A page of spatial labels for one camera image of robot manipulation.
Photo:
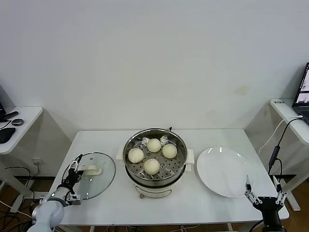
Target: table leg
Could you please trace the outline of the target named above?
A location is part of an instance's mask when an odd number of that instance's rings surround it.
[[[287,193],[288,193],[286,199],[288,200],[288,202],[289,202],[289,204],[290,204],[292,210],[293,210],[293,211],[300,211],[299,204],[297,203],[297,201],[296,201],[294,195],[292,194],[291,190],[289,189],[289,186],[288,186],[289,183],[286,184],[285,181],[284,181],[283,179],[280,181],[280,184],[281,184],[281,186],[282,186],[282,190],[283,190],[284,192],[287,192]]]
[[[18,192],[25,196],[31,196],[32,192],[17,180],[10,171],[6,170],[5,167],[0,163],[0,179],[6,182],[8,185],[16,189]]]

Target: white wall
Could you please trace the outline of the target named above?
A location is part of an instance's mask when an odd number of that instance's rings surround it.
[[[309,61],[307,0],[0,1],[0,80],[85,129],[245,128]]]

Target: power cord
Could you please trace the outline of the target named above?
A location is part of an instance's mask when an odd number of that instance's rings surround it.
[[[268,174],[270,174],[270,170],[271,170],[272,166],[274,165],[274,163],[275,163],[275,161],[276,161],[276,159],[277,159],[277,156],[278,156],[278,153],[279,153],[279,150],[280,150],[280,143],[281,143],[281,141],[282,141],[282,139],[283,139],[283,136],[284,136],[284,134],[285,134],[287,128],[289,127],[289,125],[291,124],[291,122],[293,122],[293,121],[295,121],[295,120],[298,120],[298,119],[302,119],[302,118],[303,118],[302,116],[298,116],[297,118],[292,119],[291,121],[289,121],[289,122],[286,124],[285,129],[284,129],[284,131],[283,131],[283,133],[282,133],[282,135],[281,135],[281,138],[280,138],[280,140],[279,140],[277,146],[274,147],[274,150],[273,150],[272,155],[271,155],[271,157],[270,157],[270,160],[269,160],[269,163],[268,163]]]
[[[29,177],[28,177],[28,179],[27,179],[26,186],[28,186],[29,180],[31,180],[33,177],[35,177],[35,176],[36,176],[37,174],[39,174],[39,172],[40,172],[39,165],[36,164],[36,166],[37,166],[38,171],[37,171],[37,173],[36,173],[35,175],[33,175],[32,177],[31,177],[31,172],[30,172],[30,170],[29,170],[28,168],[25,168],[25,167],[15,166],[15,167],[8,167],[8,168],[5,168],[5,169],[20,168],[20,169],[25,169],[25,170],[27,170],[27,172],[28,172],[28,174],[29,174]],[[20,211],[29,208],[29,213],[32,214],[32,206],[34,205],[34,192],[32,192],[32,193],[33,193],[32,203],[31,203],[29,206],[27,206],[27,207],[21,209]],[[0,201],[0,203],[2,203],[2,204],[4,204],[4,205],[6,205],[7,207],[9,207],[9,209],[8,209],[6,212],[2,212],[2,213],[5,214],[5,216],[2,217],[2,218],[4,218],[4,219],[3,219],[3,226],[2,226],[2,229],[0,230],[0,232],[1,232],[1,231],[5,230],[4,228],[5,228],[8,224],[10,224],[10,222],[11,222],[13,219],[17,219],[17,220],[18,220],[18,223],[19,223],[19,218],[16,217],[16,215],[17,215],[17,213],[21,213],[21,214],[24,214],[24,213],[22,213],[22,212],[20,212],[20,211],[17,211],[16,209],[14,209],[14,210],[16,210],[17,212],[16,212],[16,213],[13,213],[13,215],[11,215],[12,213],[10,213],[9,211],[10,211],[10,208],[12,208],[12,207],[9,206],[9,205],[7,205],[7,204],[5,204],[5,203],[3,203],[3,202],[1,202],[1,201]],[[9,222],[5,223],[5,219],[6,219],[6,218],[11,218],[11,220],[10,220]],[[20,224],[20,225],[22,225],[22,227],[25,227],[25,228],[28,228],[28,227],[29,227],[29,225],[26,225],[25,223],[24,223],[24,224]]]
[[[6,128],[6,127],[7,127],[7,125],[9,125],[9,124],[11,123],[11,121],[12,121],[12,120],[7,120],[7,122],[8,122],[8,123],[7,123],[7,124],[5,124],[5,126],[1,127],[1,128],[0,128],[0,130],[2,130],[3,128]]]
[[[280,183],[281,178],[282,178],[282,161],[279,158],[276,158],[276,160],[279,160],[279,162],[280,162],[280,177],[279,177],[279,183]]]
[[[260,154],[260,152],[261,152],[261,150],[263,149],[263,147],[266,146],[266,145],[269,143],[269,141],[270,141],[271,138],[275,135],[277,129],[278,129],[279,126],[282,124],[282,122],[284,122],[286,119],[290,119],[290,118],[297,118],[297,119],[299,119],[299,118],[303,118],[303,116],[292,116],[292,117],[286,117],[286,118],[284,118],[284,119],[278,124],[278,126],[275,128],[275,131],[272,133],[271,137],[267,140],[267,142],[266,142],[263,146],[261,146],[261,148],[259,149],[258,154]]]

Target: perforated steamer tray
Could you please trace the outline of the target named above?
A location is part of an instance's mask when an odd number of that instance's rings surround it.
[[[122,154],[123,154],[123,150],[124,150],[124,148],[123,147],[121,147],[121,148],[119,148],[119,150],[118,150],[118,153],[117,153],[117,156],[116,156],[116,160],[121,164],[121,165],[125,165],[125,163],[124,163],[124,160],[123,160],[123,156],[122,156]],[[171,161],[172,162],[172,159],[166,159],[165,157],[163,157],[164,158],[164,163],[163,164],[165,164],[165,160],[167,160],[167,161]],[[139,168],[142,168],[143,167],[143,164],[145,163],[145,161],[147,160],[147,159],[151,159],[151,158],[148,158],[148,156],[146,156],[145,155],[145,157],[144,157],[144,160],[142,160],[141,162],[139,162],[138,164],[139,164]],[[194,160],[194,153],[193,153],[193,150],[192,149],[188,149],[187,150],[187,159],[186,159],[186,161],[185,161],[185,165],[186,165],[186,167],[185,167],[185,171],[186,172],[190,172],[191,170],[192,170],[192,167],[191,167],[191,165],[193,165],[195,163],[195,160]]]

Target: white table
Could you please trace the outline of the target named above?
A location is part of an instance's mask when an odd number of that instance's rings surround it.
[[[60,184],[68,164],[78,155],[103,152],[113,158],[116,175],[112,184],[99,196],[84,200],[80,206],[65,208],[61,225],[158,225],[158,224],[207,224],[252,222],[261,220],[259,211],[245,198],[230,199],[209,190],[199,179],[196,167],[182,176],[179,189],[160,199],[140,199],[133,188],[124,166],[115,160],[118,149],[137,131],[80,131],[57,173],[50,193]],[[224,146],[238,151],[254,163],[256,180],[254,192],[258,196],[277,196],[264,166],[241,129],[174,130],[193,149],[195,159],[208,147]],[[284,207],[279,215],[288,218]]]
[[[282,119],[298,116],[298,114],[292,109],[293,99],[273,99],[270,101],[270,105],[275,109],[275,111],[280,115]],[[290,123],[289,127],[303,144],[309,145],[309,126],[305,121],[293,121]],[[302,173],[296,175],[287,184],[285,184],[285,181],[283,179],[281,180],[282,189],[288,192],[287,200],[294,211],[300,211],[300,207],[292,194],[292,190],[308,178],[309,171],[303,171]]]
[[[16,128],[15,133],[12,135],[9,141],[4,144],[0,144],[0,155],[9,154],[18,144],[18,142],[23,138],[35,120],[40,116],[43,109],[41,107],[11,107],[6,108],[6,112],[10,113],[17,111],[19,114],[8,120],[14,120],[15,118],[22,118],[24,124]],[[5,126],[7,122],[0,123],[0,128]],[[21,197],[18,197],[13,205],[13,207],[18,208],[21,204],[23,196],[32,198],[32,191],[29,190],[29,187],[33,184],[34,181],[29,181],[28,187],[23,185],[19,180],[17,180],[9,170],[5,169],[5,166],[0,163],[0,179],[2,184],[0,185],[0,190],[4,187],[5,184],[12,186],[18,192],[21,193]]]

